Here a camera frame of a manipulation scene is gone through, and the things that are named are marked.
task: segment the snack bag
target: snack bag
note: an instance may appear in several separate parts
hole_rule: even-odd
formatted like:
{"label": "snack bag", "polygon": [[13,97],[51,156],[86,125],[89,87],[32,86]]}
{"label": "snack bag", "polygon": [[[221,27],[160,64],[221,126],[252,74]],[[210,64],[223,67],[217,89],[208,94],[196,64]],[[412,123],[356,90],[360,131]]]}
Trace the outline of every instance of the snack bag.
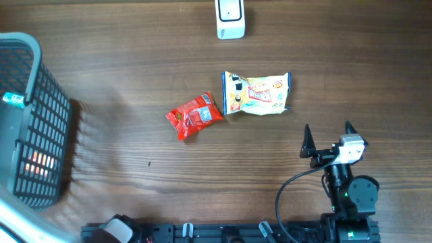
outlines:
{"label": "snack bag", "polygon": [[176,128],[178,140],[183,140],[214,121],[223,119],[211,98],[210,92],[206,92],[170,111],[167,118]]}
{"label": "snack bag", "polygon": [[285,107],[285,102],[290,88],[290,72],[283,76],[263,78],[243,78],[223,72],[223,114],[237,111],[255,115],[280,114],[289,109]]}

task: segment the red snack bag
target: red snack bag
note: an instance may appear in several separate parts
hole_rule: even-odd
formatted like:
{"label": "red snack bag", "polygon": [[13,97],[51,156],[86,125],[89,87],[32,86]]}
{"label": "red snack bag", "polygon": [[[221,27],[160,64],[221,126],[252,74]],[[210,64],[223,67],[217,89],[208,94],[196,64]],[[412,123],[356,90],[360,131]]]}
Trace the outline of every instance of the red snack bag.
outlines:
{"label": "red snack bag", "polygon": [[167,114],[168,120],[177,130],[178,140],[206,128],[214,121],[223,119],[217,110],[210,92],[206,92]]}

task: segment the gray plastic basket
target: gray plastic basket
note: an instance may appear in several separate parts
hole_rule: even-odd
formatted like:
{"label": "gray plastic basket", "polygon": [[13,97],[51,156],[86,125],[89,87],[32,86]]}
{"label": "gray plastic basket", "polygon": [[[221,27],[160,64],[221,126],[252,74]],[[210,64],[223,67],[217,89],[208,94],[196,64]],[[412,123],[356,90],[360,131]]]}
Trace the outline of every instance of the gray plastic basket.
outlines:
{"label": "gray plastic basket", "polygon": [[37,211],[57,202],[72,108],[28,34],[0,34],[0,97],[24,95],[24,109],[0,106],[0,184]]}

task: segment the basket handle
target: basket handle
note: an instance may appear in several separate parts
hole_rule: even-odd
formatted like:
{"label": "basket handle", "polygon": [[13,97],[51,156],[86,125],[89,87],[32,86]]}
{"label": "basket handle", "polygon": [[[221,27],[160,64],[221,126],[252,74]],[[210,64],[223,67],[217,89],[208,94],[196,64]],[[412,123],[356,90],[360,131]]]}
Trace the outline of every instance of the basket handle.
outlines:
{"label": "basket handle", "polygon": [[34,94],[34,83],[36,82],[39,67],[41,66],[42,61],[42,49],[39,45],[39,42],[31,35],[22,33],[22,32],[11,32],[11,33],[0,33],[0,41],[1,42],[21,42],[23,44],[28,45],[33,51],[33,64],[32,70],[30,71],[30,75],[28,77],[28,83],[26,88],[26,94],[24,99],[24,104],[27,106],[33,102],[33,94]]}

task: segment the wood grain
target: wood grain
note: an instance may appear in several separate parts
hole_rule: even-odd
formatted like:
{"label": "wood grain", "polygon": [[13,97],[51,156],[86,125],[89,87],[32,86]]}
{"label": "wood grain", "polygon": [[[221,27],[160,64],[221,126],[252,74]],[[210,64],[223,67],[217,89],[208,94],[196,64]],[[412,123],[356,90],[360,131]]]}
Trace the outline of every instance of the wood grain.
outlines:
{"label": "wood grain", "polygon": [[199,2],[212,0],[2,0],[5,6],[53,5],[53,4],[94,4],[94,3],[165,3],[165,2]]}
{"label": "wood grain", "polygon": [[[353,173],[381,183],[382,242],[430,242],[431,10],[428,1],[248,2],[246,37],[220,41],[212,2],[0,9],[0,31],[37,37],[75,100],[63,176],[72,182],[43,215],[73,232],[115,213],[275,221],[277,190],[308,169],[298,158],[304,125],[324,149],[349,119],[370,144]],[[224,70],[291,71],[292,109],[229,115],[178,142],[165,114],[208,90],[220,107]],[[286,188],[283,219],[331,211],[320,177]]]}

